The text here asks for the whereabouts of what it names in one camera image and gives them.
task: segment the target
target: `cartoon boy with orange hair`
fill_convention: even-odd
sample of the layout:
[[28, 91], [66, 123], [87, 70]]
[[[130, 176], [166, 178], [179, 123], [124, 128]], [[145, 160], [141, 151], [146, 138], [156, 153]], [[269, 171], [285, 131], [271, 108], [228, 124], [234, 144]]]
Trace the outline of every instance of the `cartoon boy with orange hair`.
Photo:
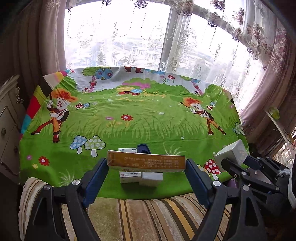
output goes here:
[[[52, 98], [55, 98], [57, 100], [57, 107], [53, 107], [53, 100]], [[39, 134], [40, 131], [47, 125], [52, 124], [53, 125], [53, 138], [52, 142], [57, 143], [59, 142], [59, 134], [61, 133], [61, 125], [69, 115], [69, 110], [67, 109], [68, 105], [71, 104], [71, 102], [76, 101], [77, 98], [72, 96], [71, 93], [65, 89], [57, 88], [56, 90], [53, 90], [50, 95], [50, 100], [48, 101], [47, 109], [50, 111], [50, 120], [43, 123], [41, 126], [37, 128], [34, 132], [31, 133], [31, 135]]]
[[187, 97], [184, 98], [183, 101], [184, 103], [180, 102], [180, 104], [188, 107], [193, 114], [199, 115], [200, 117], [203, 117], [207, 120], [207, 127], [209, 129], [207, 134], [209, 136], [214, 134], [211, 130], [210, 124], [214, 125], [219, 131], [221, 131], [223, 135], [226, 135], [223, 129], [214, 121], [213, 116], [202, 108], [201, 102], [199, 100]]

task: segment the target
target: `dresser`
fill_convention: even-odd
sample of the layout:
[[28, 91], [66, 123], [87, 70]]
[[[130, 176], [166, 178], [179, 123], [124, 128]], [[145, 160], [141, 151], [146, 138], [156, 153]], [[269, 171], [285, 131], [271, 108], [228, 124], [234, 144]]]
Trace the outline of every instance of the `dresser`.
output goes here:
[[0, 87], [0, 172], [19, 183], [20, 159], [18, 144], [26, 110], [14, 75]]

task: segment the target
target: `orange hair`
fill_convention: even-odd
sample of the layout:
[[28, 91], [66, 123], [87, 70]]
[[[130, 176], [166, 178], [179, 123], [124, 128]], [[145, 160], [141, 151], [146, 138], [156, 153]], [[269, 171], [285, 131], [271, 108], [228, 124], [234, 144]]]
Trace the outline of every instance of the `orange hair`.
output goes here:
[[55, 99], [59, 97], [61, 99], [65, 99], [65, 100], [70, 101], [70, 102], [78, 100], [77, 97], [72, 96], [69, 91], [67, 91], [65, 89], [62, 89], [62, 88], [57, 88], [57, 89], [53, 90], [51, 95]]
[[191, 97], [184, 98], [183, 102], [184, 102], [184, 105], [187, 106], [187, 107], [190, 107], [190, 105], [196, 104], [196, 103], [201, 104], [201, 102], [199, 100], [193, 99]]

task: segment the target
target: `red cloth patch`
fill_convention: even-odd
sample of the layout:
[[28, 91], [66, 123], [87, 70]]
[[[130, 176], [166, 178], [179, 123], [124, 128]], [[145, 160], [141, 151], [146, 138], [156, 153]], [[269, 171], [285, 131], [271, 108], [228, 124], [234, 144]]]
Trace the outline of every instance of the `red cloth patch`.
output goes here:
[[41, 105], [39, 104], [37, 98], [33, 96], [27, 109], [27, 115], [30, 116], [31, 119], [33, 119], [40, 107]]

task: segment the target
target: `cartoon face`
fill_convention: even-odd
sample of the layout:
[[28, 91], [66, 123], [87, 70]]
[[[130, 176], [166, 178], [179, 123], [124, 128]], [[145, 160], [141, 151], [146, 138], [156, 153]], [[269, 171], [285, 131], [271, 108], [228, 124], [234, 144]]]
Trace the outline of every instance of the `cartoon face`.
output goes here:
[[69, 104], [71, 104], [70, 101], [57, 97], [57, 109], [58, 110], [66, 109]]
[[197, 110], [202, 110], [202, 105], [199, 104], [199, 103], [194, 103], [194, 104], [191, 104], [191, 106]]

